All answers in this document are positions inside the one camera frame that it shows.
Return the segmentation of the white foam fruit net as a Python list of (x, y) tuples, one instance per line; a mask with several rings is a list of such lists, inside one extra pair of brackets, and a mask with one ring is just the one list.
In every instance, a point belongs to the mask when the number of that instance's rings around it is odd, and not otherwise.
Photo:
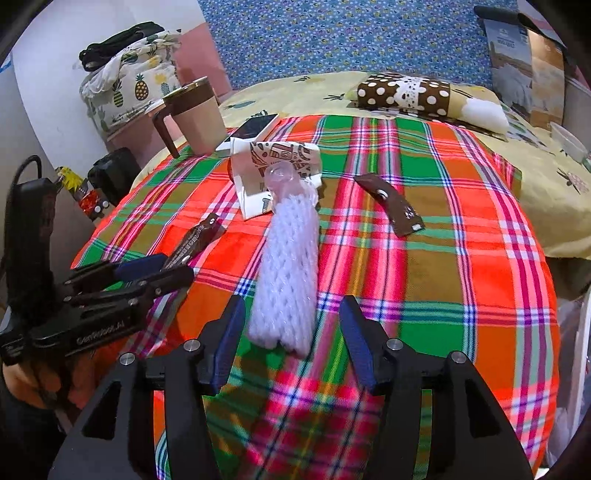
[(304, 358), (317, 322), (317, 200), (290, 195), (276, 203), (263, 246), (247, 337), (259, 347)]

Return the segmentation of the white trash bin with liner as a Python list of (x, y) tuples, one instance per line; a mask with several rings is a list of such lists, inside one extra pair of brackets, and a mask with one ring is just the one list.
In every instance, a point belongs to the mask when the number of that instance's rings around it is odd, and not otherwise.
[(545, 460), (553, 466), (590, 408), (590, 290), (558, 308), (559, 389)]

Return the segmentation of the red yellow toy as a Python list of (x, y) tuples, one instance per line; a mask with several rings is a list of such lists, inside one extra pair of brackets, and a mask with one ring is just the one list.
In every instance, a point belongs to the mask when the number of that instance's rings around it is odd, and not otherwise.
[(57, 167), (55, 173), (58, 190), (67, 190), (91, 221), (104, 217), (110, 203), (100, 189), (95, 189), (87, 178), (81, 178), (68, 167)]

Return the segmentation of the black bag on floor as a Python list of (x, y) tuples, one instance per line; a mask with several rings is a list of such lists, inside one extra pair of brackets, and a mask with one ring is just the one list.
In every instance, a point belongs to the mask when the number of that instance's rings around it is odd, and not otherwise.
[(102, 191), (113, 206), (129, 193), (140, 167), (133, 153), (119, 148), (97, 160), (88, 171), (87, 178), (95, 189)]

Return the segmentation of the pink storage box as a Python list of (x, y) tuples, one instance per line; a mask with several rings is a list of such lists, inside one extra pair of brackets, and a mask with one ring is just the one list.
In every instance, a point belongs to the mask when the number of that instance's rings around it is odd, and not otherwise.
[(164, 150), (164, 156), (167, 156), (168, 150), (152, 122), (152, 117), (163, 107), (164, 102), (160, 99), (110, 134), (105, 140), (107, 151), (127, 148), (140, 168), (143, 168), (161, 150)]

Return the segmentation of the patterned paper bag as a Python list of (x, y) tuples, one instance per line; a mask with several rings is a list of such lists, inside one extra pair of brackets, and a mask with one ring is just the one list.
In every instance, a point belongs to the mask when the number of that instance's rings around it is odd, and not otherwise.
[(269, 213), (290, 195), (317, 200), (322, 186), (321, 150), (312, 143), (235, 139), (230, 166), (245, 220)]

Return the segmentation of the beige mug with brown lid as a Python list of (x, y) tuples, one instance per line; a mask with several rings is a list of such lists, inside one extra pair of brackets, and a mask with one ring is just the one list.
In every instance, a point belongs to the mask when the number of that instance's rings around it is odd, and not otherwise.
[(228, 132), (219, 112), (217, 97), (207, 77), (201, 77), (163, 97), (163, 108), (152, 123), (173, 158), (179, 157), (164, 124), (170, 116), (195, 155), (208, 155), (221, 145)]

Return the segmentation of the smartphone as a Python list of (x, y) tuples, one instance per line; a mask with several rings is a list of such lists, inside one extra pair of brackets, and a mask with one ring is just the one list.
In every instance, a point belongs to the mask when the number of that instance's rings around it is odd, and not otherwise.
[(247, 119), (234, 132), (228, 135), (221, 144), (219, 144), (215, 151), (228, 151), (231, 146), (231, 141), (235, 139), (245, 141), (262, 141), (273, 131), (277, 123), (280, 122), (279, 114), (267, 114), (254, 116)]

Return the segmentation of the pineapple print fabric bundle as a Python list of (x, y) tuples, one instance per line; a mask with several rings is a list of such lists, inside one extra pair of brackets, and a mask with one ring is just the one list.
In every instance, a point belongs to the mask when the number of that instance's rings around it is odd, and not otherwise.
[(174, 58), (179, 46), (177, 32), (144, 37), (83, 80), (81, 99), (103, 138), (180, 87)]

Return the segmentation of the black bag on top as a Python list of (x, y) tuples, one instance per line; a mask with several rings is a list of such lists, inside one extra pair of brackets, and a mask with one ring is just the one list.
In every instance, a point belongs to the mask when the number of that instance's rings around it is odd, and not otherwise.
[(92, 73), (106, 65), (112, 57), (124, 48), (162, 32), (164, 28), (152, 21), (136, 24), (100, 43), (91, 43), (79, 55), (79, 61), (85, 72)]

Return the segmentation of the colourful plaid cloth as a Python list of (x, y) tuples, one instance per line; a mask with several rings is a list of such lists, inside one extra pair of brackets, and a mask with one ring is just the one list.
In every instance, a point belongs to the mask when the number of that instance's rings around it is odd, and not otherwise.
[[(556, 411), (557, 301), (517, 169), (443, 123), (305, 116), (283, 119), (273, 139), (322, 154), (317, 329), (304, 359), (240, 342), (228, 385), (205, 404), (222, 476), (361, 477), (383, 401), (349, 364), (346, 295), (419, 352), (464, 352), (538, 467)], [(398, 238), (355, 181), (367, 173), (393, 185), (425, 229)]]

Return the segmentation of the yellow pineapple bed sheet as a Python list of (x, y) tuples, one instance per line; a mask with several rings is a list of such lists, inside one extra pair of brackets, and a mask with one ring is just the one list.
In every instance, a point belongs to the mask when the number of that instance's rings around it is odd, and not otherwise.
[[(363, 80), (362, 72), (287, 77), (252, 85), (219, 106), (224, 124), (233, 129), (260, 112), (283, 116), (346, 115), (393, 118), (393, 113), (353, 107), (348, 92)], [(590, 173), (561, 151), (548, 131), (530, 126), (511, 113), (521, 135), (531, 133), (541, 147), (521, 138), (476, 137), (522, 173), (520, 203), (545, 254), (554, 258), (590, 258)]]

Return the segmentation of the brown polka dot pillow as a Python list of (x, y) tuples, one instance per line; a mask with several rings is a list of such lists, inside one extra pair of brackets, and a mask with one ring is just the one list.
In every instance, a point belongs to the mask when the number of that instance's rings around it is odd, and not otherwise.
[(499, 135), (509, 130), (500, 100), (482, 86), (380, 72), (366, 75), (346, 97), (361, 109), (459, 121)]

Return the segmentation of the white bowl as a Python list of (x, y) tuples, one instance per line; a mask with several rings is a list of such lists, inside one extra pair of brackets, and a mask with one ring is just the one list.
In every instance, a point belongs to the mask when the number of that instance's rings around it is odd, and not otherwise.
[(551, 138), (557, 142), (561, 149), (575, 162), (582, 164), (588, 154), (585, 145), (570, 131), (556, 122), (551, 122), (550, 127)]

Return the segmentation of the bedding package box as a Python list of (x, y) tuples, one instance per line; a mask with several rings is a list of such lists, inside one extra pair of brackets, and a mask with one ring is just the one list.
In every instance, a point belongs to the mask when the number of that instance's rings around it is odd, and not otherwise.
[(532, 126), (548, 130), (564, 115), (563, 49), (517, 12), (476, 6), (491, 58), (493, 91)]

